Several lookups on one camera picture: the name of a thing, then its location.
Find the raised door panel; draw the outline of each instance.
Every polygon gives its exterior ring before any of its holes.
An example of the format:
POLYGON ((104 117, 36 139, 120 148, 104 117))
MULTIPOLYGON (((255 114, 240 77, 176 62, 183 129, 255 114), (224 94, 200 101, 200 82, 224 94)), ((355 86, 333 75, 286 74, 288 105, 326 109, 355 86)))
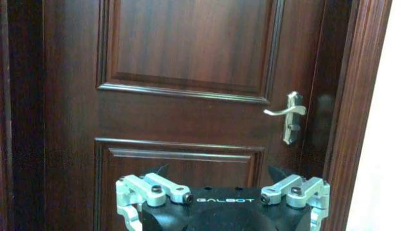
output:
POLYGON ((98 138, 95 227, 124 226, 116 214, 116 180, 166 164, 167 177, 190 186, 256 186, 264 148, 98 138))
POLYGON ((103 2, 99 89, 268 103, 275 0, 103 2))

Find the silver door handle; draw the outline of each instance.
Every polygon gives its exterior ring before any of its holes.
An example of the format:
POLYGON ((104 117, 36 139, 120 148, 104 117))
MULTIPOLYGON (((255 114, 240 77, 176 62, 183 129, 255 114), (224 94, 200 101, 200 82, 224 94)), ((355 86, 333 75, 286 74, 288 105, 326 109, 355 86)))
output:
POLYGON ((264 110, 270 116, 286 115, 283 141, 291 145, 298 138, 300 127, 300 116, 306 115, 307 108, 302 105, 303 96, 296 92, 291 92, 287 96, 287 108, 280 111, 264 110))
POLYGON ((270 111, 268 109, 264 110, 264 113, 270 116, 283 116, 288 113, 298 113, 300 114, 302 116, 306 115, 306 112, 307 112, 307 108, 304 106, 292 106, 282 111, 270 111))

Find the bolt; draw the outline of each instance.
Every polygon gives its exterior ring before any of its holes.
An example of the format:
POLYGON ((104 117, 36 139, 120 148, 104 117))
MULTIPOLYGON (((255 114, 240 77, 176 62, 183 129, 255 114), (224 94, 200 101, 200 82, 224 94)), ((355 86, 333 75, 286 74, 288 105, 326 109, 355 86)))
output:
POLYGON ((152 186, 152 192, 154 193, 160 193, 162 192, 162 186, 160 185, 154 185, 152 186))
POLYGON ((183 202, 184 204, 190 205, 192 203, 192 194, 191 193, 186 193, 183 196, 183 202))
POLYGON ((300 196, 302 195, 302 188, 298 187, 298 186, 294 186, 291 188, 291 193, 300 196))
POLYGON ((139 212, 143 211, 143 203, 138 203, 138 211, 139 211, 139 212))
POLYGON ((270 198, 266 194, 262 194, 262 197, 259 199, 264 205, 270 203, 270 198))

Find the silver metal bracket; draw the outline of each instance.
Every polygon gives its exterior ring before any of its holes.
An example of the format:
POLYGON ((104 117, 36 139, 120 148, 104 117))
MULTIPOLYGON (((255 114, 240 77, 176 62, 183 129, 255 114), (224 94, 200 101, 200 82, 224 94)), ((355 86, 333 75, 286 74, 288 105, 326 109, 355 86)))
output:
POLYGON ((130 231, 143 230, 138 215, 142 204, 147 202, 151 207, 162 206, 167 201, 166 195, 170 196, 172 202, 179 204, 190 204, 192 201, 190 188, 155 173, 148 173, 144 178, 128 175, 116 181, 118 214, 124 217, 130 231))
POLYGON ((299 135, 300 127, 300 116, 306 115, 307 109, 302 105, 303 96, 296 92, 291 92, 287 96, 287 109, 282 111, 264 110, 264 113, 270 116, 283 116, 286 115, 284 131, 283 131, 283 141, 287 145, 291 145, 299 135))
POLYGON ((299 209, 311 206, 310 231, 319 231, 322 221, 329 217, 330 184, 318 177, 304 180, 291 175, 272 186, 262 188, 260 200, 266 205, 276 205, 287 195, 287 205, 299 209))

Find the door frame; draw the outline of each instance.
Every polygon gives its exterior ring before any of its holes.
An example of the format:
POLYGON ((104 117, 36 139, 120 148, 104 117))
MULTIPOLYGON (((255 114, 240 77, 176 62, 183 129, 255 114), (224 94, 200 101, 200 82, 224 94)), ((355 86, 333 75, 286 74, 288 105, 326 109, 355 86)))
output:
MULTIPOLYGON (((300 154, 300 174, 331 184, 325 230, 347 224, 391 2, 326 0, 300 154)), ((0 227, 15 230, 44 227, 43 1, 0 0, 0 11, 0 227)))

